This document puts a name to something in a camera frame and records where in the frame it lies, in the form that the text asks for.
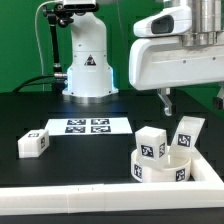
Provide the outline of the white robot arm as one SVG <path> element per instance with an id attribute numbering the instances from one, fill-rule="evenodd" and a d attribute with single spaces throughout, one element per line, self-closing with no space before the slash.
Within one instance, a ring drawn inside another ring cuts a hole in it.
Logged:
<path id="1" fill-rule="evenodd" d="M 129 82 L 137 90 L 156 90 L 170 116 L 172 87 L 224 81 L 224 31 L 222 0 L 164 1 L 171 5 L 134 24 Z M 84 9 L 72 16 L 72 63 L 63 94 L 87 102 L 117 93 L 107 62 L 106 26 L 90 11 L 96 0 L 63 4 Z"/>

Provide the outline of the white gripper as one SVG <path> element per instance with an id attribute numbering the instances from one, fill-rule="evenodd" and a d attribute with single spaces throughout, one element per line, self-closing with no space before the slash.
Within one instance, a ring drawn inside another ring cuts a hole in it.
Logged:
<path id="1" fill-rule="evenodd" d="M 158 89 L 164 113 L 172 115 L 170 87 L 224 81 L 224 33 L 210 46 L 183 47 L 178 36 L 141 38 L 130 50 L 129 82 L 137 90 Z M 224 110 L 224 83 L 213 106 Z"/>

